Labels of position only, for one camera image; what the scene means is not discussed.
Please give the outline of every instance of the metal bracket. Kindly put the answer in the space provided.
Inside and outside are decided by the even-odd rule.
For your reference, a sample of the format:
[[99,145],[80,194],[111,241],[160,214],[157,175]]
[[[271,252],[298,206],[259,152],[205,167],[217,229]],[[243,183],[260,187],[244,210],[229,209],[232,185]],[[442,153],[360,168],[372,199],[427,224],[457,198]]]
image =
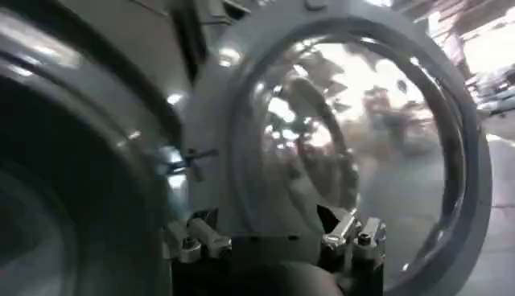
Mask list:
[[356,258],[374,260],[382,257],[385,253],[385,225],[378,218],[369,218],[353,245]]
[[181,222],[170,222],[165,227],[165,241],[170,259],[178,258],[182,263],[192,263],[202,257],[202,245],[187,234],[186,225]]
[[187,223],[187,230],[193,237],[199,239],[208,248],[211,258],[219,258],[230,253],[232,241],[228,236],[221,236],[204,220],[195,218]]
[[334,226],[329,233],[322,236],[322,243],[337,256],[343,255],[349,238],[354,237],[356,234],[356,228],[358,226],[356,217],[342,208],[326,208],[319,206],[318,213],[323,224],[325,220],[338,221],[336,226]]

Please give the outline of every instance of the ceiling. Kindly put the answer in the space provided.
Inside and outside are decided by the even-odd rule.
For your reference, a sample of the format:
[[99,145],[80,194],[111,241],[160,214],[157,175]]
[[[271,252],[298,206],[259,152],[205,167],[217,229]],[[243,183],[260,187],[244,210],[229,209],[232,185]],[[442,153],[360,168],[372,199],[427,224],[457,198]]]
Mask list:
[[515,0],[393,0],[391,8],[425,28],[437,16],[436,30],[430,34],[444,38],[451,30],[458,35],[474,30],[501,17],[512,6]]

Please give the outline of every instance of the metal bolt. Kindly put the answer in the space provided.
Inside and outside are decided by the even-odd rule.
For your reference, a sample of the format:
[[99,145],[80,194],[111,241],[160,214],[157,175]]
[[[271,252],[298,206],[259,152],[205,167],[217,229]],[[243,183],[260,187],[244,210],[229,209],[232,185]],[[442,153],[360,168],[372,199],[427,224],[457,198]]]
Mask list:
[[357,236],[357,243],[358,245],[366,246],[370,245],[372,242],[372,238],[368,233],[362,232],[359,236]]

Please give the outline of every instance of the gray metal panel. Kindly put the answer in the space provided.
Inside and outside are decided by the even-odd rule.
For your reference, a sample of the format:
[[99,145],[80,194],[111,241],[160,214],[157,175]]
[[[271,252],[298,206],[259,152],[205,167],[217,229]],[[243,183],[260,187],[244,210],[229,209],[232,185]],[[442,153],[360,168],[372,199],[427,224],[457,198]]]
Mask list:
[[191,85],[171,18],[127,0],[59,1],[140,68],[165,97],[189,93]]

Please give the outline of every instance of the washer door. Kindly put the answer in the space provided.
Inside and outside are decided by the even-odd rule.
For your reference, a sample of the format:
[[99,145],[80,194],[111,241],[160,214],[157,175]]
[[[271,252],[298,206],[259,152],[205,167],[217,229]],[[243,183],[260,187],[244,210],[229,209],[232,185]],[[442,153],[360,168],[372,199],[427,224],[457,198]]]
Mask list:
[[388,228],[385,294],[455,294],[488,226],[488,147],[458,71],[359,1],[266,6],[214,47],[183,111],[190,178],[219,231],[319,235],[317,204]]

